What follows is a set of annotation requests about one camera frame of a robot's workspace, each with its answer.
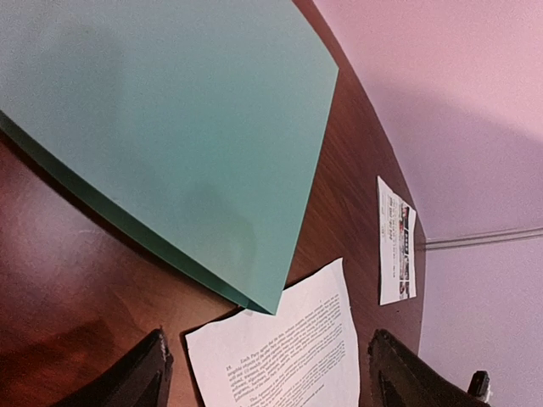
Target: paper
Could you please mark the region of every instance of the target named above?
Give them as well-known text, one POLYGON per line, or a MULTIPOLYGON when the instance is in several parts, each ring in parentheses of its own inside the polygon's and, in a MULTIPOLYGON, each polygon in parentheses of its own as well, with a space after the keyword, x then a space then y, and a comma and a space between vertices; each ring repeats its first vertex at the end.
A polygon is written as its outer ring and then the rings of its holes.
POLYGON ((417 296, 415 220, 417 212, 378 177, 381 250, 380 304, 417 296))
POLYGON ((20 129, 0 128, 150 252, 275 313, 338 74, 295 4, 4 3, 0 110, 20 129))
POLYGON ((207 407, 358 405, 358 343, 342 259, 283 292, 276 316, 245 310, 187 335, 207 407))

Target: wall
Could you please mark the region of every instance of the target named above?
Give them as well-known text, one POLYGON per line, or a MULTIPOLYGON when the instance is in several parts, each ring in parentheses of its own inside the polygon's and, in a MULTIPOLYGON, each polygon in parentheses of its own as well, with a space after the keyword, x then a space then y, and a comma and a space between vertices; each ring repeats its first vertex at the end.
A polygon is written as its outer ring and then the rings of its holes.
MULTIPOLYGON (((543 226, 542 1, 315 3, 428 238, 543 226)), ((421 356, 463 388, 489 370, 494 405, 540 405, 541 253, 541 239, 428 253, 421 356)))

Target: white paper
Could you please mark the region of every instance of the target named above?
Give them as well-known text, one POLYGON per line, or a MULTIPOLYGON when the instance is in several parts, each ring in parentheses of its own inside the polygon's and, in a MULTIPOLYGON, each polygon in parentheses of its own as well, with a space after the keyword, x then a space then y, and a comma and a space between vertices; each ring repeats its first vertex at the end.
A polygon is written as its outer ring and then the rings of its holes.
POLYGON ((381 251, 380 304, 417 296, 415 221, 417 212, 378 177, 381 251))
POLYGON ((277 314, 245 310, 187 335, 207 407, 358 406, 358 342, 342 259, 285 290, 277 314))

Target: brown floor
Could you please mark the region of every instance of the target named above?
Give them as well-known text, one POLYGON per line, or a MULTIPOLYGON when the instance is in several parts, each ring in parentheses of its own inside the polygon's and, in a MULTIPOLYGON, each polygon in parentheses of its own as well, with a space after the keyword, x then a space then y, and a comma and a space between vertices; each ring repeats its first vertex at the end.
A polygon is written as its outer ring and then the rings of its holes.
MULTIPOLYGON (((370 405, 367 344, 378 327, 418 349, 418 297, 378 306, 376 177, 412 204, 394 153, 353 69, 312 2, 299 8, 340 67, 289 283, 344 257, 370 405)), ((180 332, 233 305, 164 265, 84 207, 0 136, 0 404, 48 405, 91 381, 163 326, 175 357, 170 405, 198 405, 180 332)), ((417 223, 416 243, 425 242, 417 223)))

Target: purple wall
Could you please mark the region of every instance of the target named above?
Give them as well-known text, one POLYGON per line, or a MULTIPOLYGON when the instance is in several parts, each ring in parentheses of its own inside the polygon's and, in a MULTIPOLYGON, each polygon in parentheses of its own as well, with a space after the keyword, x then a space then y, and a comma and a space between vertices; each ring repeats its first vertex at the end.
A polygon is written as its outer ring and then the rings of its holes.
MULTIPOLYGON (((543 226, 541 1, 315 1, 429 239, 543 226)), ((428 253, 421 356, 463 388, 489 370, 494 405, 540 405, 542 260, 543 239, 428 253)))

